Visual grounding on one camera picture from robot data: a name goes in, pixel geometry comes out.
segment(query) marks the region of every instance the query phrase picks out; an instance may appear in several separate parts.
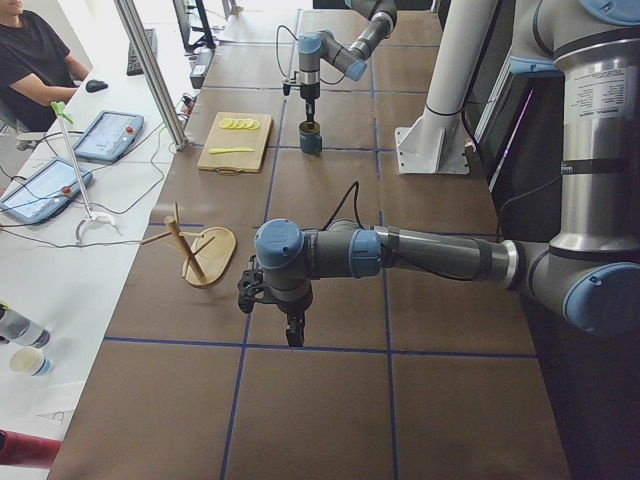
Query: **man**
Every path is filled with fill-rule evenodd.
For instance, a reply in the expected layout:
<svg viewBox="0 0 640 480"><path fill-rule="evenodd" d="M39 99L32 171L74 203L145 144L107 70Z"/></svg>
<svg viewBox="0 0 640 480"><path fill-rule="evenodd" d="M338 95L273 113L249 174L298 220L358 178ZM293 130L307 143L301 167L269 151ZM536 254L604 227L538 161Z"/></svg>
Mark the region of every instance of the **man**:
<svg viewBox="0 0 640 480"><path fill-rule="evenodd" d="M0 99L31 131L55 121L51 102L67 102L73 80L89 74L51 26L23 10L21 0L0 0Z"/></svg>

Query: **keyboard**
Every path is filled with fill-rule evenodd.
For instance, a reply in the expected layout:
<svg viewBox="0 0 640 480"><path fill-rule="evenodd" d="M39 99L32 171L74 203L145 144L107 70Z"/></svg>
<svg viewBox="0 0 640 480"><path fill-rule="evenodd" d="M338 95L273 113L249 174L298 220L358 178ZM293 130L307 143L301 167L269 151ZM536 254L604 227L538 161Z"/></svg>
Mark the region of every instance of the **keyboard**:
<svg viewBox="0 0 640 480"><path fill-rule="evenodd" d="M154 28L145 28L144 34L147 37L147 41L151 46L151 51L153 55L157 55L158 53L158 37L156 36L156 30ZM141 75L142 74L142 65L140 64L140 60L136 55L135 50L133 49L133 44L129 43L129 53L127 56L127 75L130 77L133 75Z"/></svg>

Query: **desk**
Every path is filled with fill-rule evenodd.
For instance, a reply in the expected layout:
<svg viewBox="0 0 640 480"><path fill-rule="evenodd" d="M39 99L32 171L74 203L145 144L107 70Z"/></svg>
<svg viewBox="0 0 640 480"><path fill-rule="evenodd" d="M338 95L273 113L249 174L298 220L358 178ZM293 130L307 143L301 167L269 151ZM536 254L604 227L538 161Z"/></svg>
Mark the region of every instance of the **desk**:
<svg viewBox="0 0 640 480"><path fill-rule="evenodd" d="M299 33L314 15L283 12L282 22ZM361 28L353 12L324 18L354 36ZM397 173L393 126L420 114L437 50L433 35L403 29L433 32L435 17L402 13L398 37L376 51L357 91L324 86L318 157L296 148L304 109L272 81L275 61L264 58L274 46L254 42L262 19L273 20L244 17L257 22L251 40L218 49L188 125L195 143L176 156L151 213L159 222L177 201L185 228L230 228L235 256L217 284L198 290L166 246L137 252L49 478L568 478L514 294L395 270L315 282L301 349L286 347L273 306L238 310L255 227L280 217L318 227L355 179L365 224L489 237L496 221L477 165L467 177ZM259 174L195 168L223 110L274 116ZM147 234L160 230L152 223Z"/></svg>
<svg viewBox="0 0 640 480"><path fill-rule="evenodd" d="M171 97L177 103L183 92L193 93L189 65L183 56L177 29L169 25L154 27L159 36L158 60ZM74 120L73 126L68 127L70 130L83 130L103 109L142 114L145 125L137 142L161 124L144 76L125 75L127 47L127 41L114 39L110 61L97 65L88 77L106 81L108 89L89 94L81 87L69 102L66 112ZM56 131L59 131L57 123L49 133ZM166 131L158 132L114 165L100 168L96 163L83 163L84 168L95 169L95 181L88 188L90 200L114 211L127 209L160 181L135 207L115 215L117 230L101 225L86 229L83 235L86 244L125 240L133 243L54 249L0 232L1 297L17 311L51 330L51 341L45 351L55 365L46 377L15 375L9 371L8 362L17 347L0 348L0 428L63 438L138 250L136 242L147 228L162 177L173 160L175 152L170 148L169 135ZM52 138L50 143L58 154L66 156L60 137ZM39 145L19 174L28 177L51 155L46 144ZM152 158L157 168L151 165ZM70 245L75 243L74 230L85 214L81 204L72 205L50 222L20 228L16 233ZM2 221L12 223L5 215ZM57 420L52 419L52 414L58 411L64 412L64 417L57 415ZM47 472L0 466L0 477L14 478L4 475L41 479Z"/></svg>

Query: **wooden cutting board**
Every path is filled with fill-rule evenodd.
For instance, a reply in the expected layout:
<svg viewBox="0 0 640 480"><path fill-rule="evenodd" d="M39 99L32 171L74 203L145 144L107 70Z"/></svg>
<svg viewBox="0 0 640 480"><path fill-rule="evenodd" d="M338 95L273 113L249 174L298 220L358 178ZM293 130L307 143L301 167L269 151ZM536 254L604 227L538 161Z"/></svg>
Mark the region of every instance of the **wooden cutting board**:
<svg viewBox="0 0 640 480"><path fill-rule="evenodd" d="M226 118L232 120L257 120L260 122L260 127L253 130L245 128L223 128L220 124ZM270 130L271 115L265 113L218 112L209 131L207 142L198 159L198 168L200 170L215 170L220 172L259 172ZM211 148L234 147L252 148L253 152L209 153L209 149Z"/></svg>

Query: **black t-shirt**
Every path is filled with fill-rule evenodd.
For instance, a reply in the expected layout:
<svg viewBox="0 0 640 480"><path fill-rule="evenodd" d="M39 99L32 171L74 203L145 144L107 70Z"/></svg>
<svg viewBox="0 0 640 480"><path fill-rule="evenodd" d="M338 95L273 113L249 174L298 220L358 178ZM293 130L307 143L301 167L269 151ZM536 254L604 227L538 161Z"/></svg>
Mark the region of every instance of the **black t-shirt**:
<svg viewBox="0 0 640 480"><path fill-rule="evenodd" d="M20 15L21 28L0 25L0 98L32 131L44 132L56 117L9 85L35 73L45 85L75 87L65 62L69 48L53 28L34 12Z"/></svg>

